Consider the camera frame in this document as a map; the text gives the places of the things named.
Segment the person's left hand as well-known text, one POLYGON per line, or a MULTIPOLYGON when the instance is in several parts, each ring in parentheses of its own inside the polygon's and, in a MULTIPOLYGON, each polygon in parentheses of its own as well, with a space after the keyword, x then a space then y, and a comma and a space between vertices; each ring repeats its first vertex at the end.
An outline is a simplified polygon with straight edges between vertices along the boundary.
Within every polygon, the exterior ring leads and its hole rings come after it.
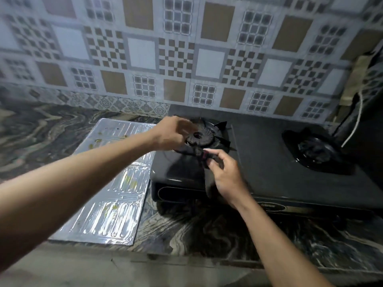
POLYGON ((181 146, 174 146, 173 141, 173 116, 163 118, 156 126, 149 131, 149 140, 151 142, 151 150, 174 150, 181 146))

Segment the person's right hand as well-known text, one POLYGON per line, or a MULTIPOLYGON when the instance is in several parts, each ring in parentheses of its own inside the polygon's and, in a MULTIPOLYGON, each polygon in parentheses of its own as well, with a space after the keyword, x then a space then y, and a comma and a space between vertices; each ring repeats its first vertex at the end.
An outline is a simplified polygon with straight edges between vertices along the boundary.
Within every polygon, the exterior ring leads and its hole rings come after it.
POLYGON ((240 173, 237 161, 229 156, 222 149, 205 149, 209 153, 218 155, 223 160, 223 174, 219 179, 215 179, 218 192, 223 196, 229 205, 239 212, 249 210, 254 205, 240 173))

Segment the black cleaning cloth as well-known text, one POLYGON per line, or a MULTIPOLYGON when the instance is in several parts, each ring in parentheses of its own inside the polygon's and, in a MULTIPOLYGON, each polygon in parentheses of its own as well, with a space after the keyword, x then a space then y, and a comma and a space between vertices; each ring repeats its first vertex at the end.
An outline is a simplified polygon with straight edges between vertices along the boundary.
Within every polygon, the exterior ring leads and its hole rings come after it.
POLYGON ((209 199, 212 199, 214 201, 222 200, 222 196, 218 192, 218 188, 215 184, 215 178, 213 172, 208 167, 208 160, 215 161, 221 169, 224 168, 223 160, 218 157, 218 155, 209 153, 206 150, 198 147, 193 146, 193 152, 195 157, 198 160, 199 165, 204 170, 204 185, 205 185, 205 191, 207 194, 207 197, 209 199))

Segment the person's left forearm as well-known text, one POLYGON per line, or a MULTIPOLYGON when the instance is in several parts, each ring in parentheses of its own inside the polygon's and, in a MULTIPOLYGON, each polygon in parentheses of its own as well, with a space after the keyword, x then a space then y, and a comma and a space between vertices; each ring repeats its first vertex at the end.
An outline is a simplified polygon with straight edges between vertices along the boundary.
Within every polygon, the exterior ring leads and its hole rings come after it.
POLYGON ((112 178, 158 145, 150 130, 0 184, 0 273, 46 241, 112 178))

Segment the person's right forearm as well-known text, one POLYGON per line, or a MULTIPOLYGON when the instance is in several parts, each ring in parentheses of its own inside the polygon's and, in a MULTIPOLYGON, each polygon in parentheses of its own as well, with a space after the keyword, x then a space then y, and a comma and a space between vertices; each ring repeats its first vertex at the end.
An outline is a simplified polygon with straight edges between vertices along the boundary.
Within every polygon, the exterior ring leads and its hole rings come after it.
POLYGON ((241 194, 232 204, 250 232, 273 287, 335 287, 294 246, 249 194, 241 194))

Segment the black pan support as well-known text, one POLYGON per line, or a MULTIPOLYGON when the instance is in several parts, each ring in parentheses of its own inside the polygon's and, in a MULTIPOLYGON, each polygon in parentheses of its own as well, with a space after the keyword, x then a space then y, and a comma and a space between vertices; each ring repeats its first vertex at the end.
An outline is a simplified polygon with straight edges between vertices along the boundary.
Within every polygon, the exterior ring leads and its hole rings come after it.
MULTIPOLYGON (((226 153, 229 153, 230 150, 234 149, 231 147, 231 141, 227 130, 227 121, 219 122, 217 120, 205 119, 202 117, 189 117, 189 120, 196 124, 198 129, 205 127, 214 133, 214 142, 202 149, 222 149, 226 153)), ((188 145, 186 142, 179 149, 175 149, 174 152, 195 157, 193 146, 188 145)))

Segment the black two-burner gas stove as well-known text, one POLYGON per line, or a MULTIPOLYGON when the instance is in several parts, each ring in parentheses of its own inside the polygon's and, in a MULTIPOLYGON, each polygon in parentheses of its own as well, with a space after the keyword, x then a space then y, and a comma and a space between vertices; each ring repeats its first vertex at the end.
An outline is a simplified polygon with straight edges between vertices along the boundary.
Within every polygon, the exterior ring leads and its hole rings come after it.
MULTIPOLYGON (((331 138, 319 125, 179 105, 170 106, 169 115, 227 121, 234 148, 228 154, 238 162, 252 197, 267 212, 324 217, 383 210, 383 190, 357 164, 355 173, 347 176, 317 172, 295 161, 281 134, 309 127, 331 138)), ((155 154, 150 194, 162 203, 220 201, 207 197, 197 158, 173 150, 155 154)))

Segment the silver embossed foil sheet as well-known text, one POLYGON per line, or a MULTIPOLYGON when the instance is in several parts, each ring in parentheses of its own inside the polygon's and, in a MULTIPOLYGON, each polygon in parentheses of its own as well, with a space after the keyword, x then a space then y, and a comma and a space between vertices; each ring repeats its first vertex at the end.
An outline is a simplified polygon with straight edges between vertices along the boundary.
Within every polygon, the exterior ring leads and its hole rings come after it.
MULTIPOLYGON (((100 119, 73 155, 99 148, 154 124, 100 119)), ((50 241, 132 246, 149 186, 155 152, 134 161, 116 175, 50 238, 50 241)))

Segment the black burner with pan support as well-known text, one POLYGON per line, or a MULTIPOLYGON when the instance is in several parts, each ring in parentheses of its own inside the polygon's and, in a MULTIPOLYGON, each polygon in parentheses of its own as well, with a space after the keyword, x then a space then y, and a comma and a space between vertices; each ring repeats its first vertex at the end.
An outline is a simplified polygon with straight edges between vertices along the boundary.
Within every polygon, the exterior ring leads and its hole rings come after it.
POLYGON ((313 132, 309 127, 301 131, 285 130, 281 137, 295 161, 322 173, 347 175, 355 173, 355 163, 331 138, 313 132))

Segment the dark appliance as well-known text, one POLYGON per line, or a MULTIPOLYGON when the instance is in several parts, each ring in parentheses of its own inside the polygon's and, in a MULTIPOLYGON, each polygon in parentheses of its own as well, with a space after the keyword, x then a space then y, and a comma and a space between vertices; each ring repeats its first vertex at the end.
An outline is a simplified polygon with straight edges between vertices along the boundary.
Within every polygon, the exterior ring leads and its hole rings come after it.
POLYGON ((341 146, 383 190, 383 40, 356 58, 334 117, 341 146))

